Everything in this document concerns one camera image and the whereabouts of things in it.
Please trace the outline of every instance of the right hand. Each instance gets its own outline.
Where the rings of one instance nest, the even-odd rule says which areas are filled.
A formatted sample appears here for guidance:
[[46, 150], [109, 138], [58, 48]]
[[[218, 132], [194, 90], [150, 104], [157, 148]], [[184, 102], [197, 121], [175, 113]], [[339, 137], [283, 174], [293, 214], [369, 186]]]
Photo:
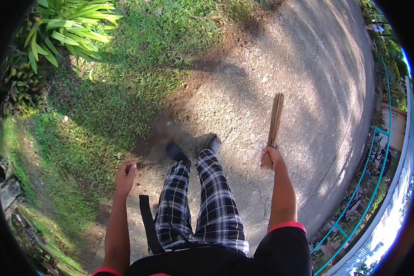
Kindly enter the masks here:
[[281, 153], [272, 147], [266, 147], [262, 150], [261, 161], [266, 154], [270, 155], [271, 161], [273, 162], [273, 170], [276, 172], [281, 166], [285, 166], [284, 158]]

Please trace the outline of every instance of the concrete path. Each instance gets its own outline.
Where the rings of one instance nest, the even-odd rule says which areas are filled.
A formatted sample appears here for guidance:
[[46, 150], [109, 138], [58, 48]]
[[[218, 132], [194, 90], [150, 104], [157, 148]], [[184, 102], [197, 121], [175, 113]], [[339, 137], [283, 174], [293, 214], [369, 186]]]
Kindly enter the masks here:
[[[287, 0], [254, 43], [218, 63], [174, 120], [155, 122], [127, 202], [132, 262], [147, 256], [138, 194], [158, 203], [174, 164], [163, 155], [165, 141], [179, 142], [195, 163], [209, 132], [222, 138], [218, 158], [254, 253], [270, 213], [273, 174], [259, 169], [259, 157], [276, 92], [286, 95], [279, 144], [297, 191], [298, 220], [314, 235], [345, 192], [370, 126], [373, 57], [363, 24], [355, 0]], [[195, 228], [200, 186], [194, 166], [188, 197]]]

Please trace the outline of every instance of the handheld broom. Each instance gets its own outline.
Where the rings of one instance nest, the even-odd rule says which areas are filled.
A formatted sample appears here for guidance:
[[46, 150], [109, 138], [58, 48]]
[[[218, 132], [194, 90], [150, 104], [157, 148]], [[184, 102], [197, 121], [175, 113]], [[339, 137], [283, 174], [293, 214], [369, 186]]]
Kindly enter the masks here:
[[[268, 133], [267, 146], [278, 148], [278, 135], [281, 126], [282, 109], [284, 107], [284, 94], [277, 93], [273, 99], [273, 107], [271, 108], [270, 132]], [[266, 153], [261, 161], [261, 168], [272, 170], [273, 162], [270, 155]]]

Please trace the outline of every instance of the gray sneaker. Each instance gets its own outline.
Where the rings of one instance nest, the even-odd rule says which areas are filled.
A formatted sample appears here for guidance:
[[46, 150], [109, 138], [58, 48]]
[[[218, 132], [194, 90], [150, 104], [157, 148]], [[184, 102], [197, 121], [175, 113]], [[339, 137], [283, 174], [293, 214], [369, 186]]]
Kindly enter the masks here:
[[210, 140], [207, 142], [206, 149], [211, 150], [213, 154], [218, 154], [218, 152], [221, 150], [221, 139], [218, 135], [213, 135]]

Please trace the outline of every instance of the black shirt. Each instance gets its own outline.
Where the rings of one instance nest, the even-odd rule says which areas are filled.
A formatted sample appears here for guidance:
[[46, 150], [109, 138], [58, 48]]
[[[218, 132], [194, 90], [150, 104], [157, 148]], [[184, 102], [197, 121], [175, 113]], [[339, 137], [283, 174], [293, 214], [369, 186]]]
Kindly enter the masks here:
[[[94, 276], [120, 275], [100, 268]], [[312, 276], [306, 233], [298, 227], [275, 228], [260, 242], [253, 258], [220, 246], [192, 248], [149, 256], [134, 262], [125, 276]]]

